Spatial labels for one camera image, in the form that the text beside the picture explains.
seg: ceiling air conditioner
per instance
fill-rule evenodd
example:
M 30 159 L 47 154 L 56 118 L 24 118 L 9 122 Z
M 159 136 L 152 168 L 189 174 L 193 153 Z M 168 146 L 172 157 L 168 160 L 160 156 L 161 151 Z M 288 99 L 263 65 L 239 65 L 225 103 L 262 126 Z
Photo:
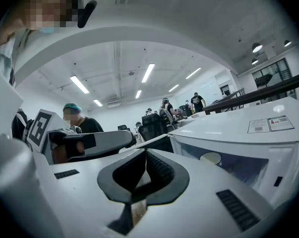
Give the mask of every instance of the ceiling air conditioner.
M 109 108 L 115 108 L 115 107 L 118 107 L 119 105 L 120 105 L 120 101 L 114 101 L 114 102 L 108 103 Z

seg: arched white beam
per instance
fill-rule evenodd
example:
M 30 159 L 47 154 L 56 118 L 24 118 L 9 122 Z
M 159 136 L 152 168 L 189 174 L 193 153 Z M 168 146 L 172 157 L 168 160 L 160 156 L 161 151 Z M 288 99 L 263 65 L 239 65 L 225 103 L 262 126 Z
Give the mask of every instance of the arched white beam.
M 84 29 L 65 28 L 59 33 L 30 36 L 20 52 L 15 71 L 20 84 L 32 72 L 70 51 L 112 41 L 147 41 L 169 44 L 197 52 L 230 69 L 233 63 L 215 37 L 188 19 L 161 13 L 148 6 L 98 7 Z

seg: dome pendant light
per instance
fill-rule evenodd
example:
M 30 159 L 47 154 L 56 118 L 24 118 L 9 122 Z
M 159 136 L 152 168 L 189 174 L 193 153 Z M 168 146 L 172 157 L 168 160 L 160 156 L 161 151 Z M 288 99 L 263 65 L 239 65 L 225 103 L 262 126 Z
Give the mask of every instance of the dome pendant light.
M 253 53 L 259 51 L 262 47 L 263 45 L 260 45 L 258 42 L 255 42 L 252 46 Z
M 291 43 L 291 42 L 290 42 L 289 40 L 285 40 L 285 42 L 284 42 L 285 47 L 289 46 L 290 43 Z
M 255 58 L 253 58 L 253 60 L 252 60 L 252 64 L 256 64 L 256 63 L 258 63 L 258 60 L 255 59 Z

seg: black rectangular slot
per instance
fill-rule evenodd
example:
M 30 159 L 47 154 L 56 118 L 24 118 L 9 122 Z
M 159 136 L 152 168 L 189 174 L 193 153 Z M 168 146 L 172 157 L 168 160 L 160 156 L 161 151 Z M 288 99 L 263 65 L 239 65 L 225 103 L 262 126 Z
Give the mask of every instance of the black rectangular slot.
M 279 184 L 281 183 L 283 177 L 277 177 L 276 181 L 275 181 L 275 184 L 274 184 L 274 187 L 278 187 Z
M 242 231 L 259 222 L 259 219 L 229 189 L 216 194 Z
M 61 178 L 69 177 L 69 176 L 72 176 L 72 175 L 75 175 L 78 173 L 80 173 L 78 170 L 73 169 L 73 170 L 69 170 L 69 171 L 65 171 L 65 172 L 61 172 L 61 173 L 56 173 L 55 177 L 57 179 L 61 179 Z

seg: face mask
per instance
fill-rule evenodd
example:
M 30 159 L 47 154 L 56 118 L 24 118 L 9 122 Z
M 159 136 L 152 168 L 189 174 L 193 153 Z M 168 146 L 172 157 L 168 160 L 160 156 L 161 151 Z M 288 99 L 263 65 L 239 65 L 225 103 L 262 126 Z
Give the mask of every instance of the face mask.
M 46 33 L 46 34 L 53 34 L 55 32 L 54 27 L 43 27 L 40 29 L 41 32 Z

